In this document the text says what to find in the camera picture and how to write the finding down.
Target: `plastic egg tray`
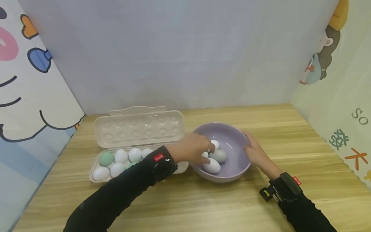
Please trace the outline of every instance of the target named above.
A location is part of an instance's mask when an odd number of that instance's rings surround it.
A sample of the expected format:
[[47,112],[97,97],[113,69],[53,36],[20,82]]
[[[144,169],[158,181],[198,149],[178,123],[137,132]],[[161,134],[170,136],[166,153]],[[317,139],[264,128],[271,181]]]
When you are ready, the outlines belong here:
[[[92,178],[94,170],[100,167],[99,158],[103,152],[109,151],[115,155],[118,149],[124,149],[129,153],[134,147],[156,150],[160,146],[174,143],[184,136],[184,118],[181,112],[167,111],[165,106],[137,106],[110,111],[109,116],[96,119],[94,129],[98,145],[108,148],[95,157],[89,173],[91,182],[101,183],[112,178],[109,176],[102,181]],[[185,172],[188,165],[188,162],[178,163],[178,170],[174,174]]]

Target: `white wall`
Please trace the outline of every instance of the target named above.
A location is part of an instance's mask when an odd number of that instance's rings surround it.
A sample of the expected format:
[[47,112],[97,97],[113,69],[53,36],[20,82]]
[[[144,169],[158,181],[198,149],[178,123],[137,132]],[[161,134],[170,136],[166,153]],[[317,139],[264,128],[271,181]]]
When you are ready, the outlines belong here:
[[87,114],[289,102],[337,0],[19,0]]

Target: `egg carton lid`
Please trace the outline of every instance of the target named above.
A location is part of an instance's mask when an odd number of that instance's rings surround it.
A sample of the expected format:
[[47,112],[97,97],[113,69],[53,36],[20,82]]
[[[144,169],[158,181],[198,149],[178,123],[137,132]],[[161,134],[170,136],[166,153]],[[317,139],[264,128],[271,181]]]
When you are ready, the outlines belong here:
[[184,136],[184,117],[165,106],[111,110],[94,122],[95,138],[104,148],[173,142]]

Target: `person's right hand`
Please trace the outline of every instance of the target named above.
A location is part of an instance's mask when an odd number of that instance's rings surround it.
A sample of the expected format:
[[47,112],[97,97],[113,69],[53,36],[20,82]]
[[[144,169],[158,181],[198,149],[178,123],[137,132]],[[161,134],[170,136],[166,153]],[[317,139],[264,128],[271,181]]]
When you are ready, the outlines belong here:
[[210,160],[201,154],[210,150],[215,151],[215,145],[204,135],[191,133],[184,136],[178,143],[166,146],[176,163],[187,161],[194,164],[209,164]]
[[280,177],[283,173],[277,165],[267,156],[258,141],[246,131],[242,131],[250,141],[248,146],[245,146],[245,152],[250,162],[256,165],[269,179],[274,180]]

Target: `red label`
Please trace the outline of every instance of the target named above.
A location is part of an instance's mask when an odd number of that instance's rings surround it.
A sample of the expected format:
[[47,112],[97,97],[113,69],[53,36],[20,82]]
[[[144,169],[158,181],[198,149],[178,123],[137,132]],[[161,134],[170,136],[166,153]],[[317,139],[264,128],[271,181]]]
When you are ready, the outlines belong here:
[[160,160],[162,160],[163,158],[165,158],[165,156],[162,153],[160,153],[157,156],[153,157],[153,159],[155,160],[156,163],[159,162]]
[[301,185],[301,182],[299,181],[299,179],[298,179],[296,176],[294,176],[293,179],[294,179],[294,181],[295,181],[298,185]]

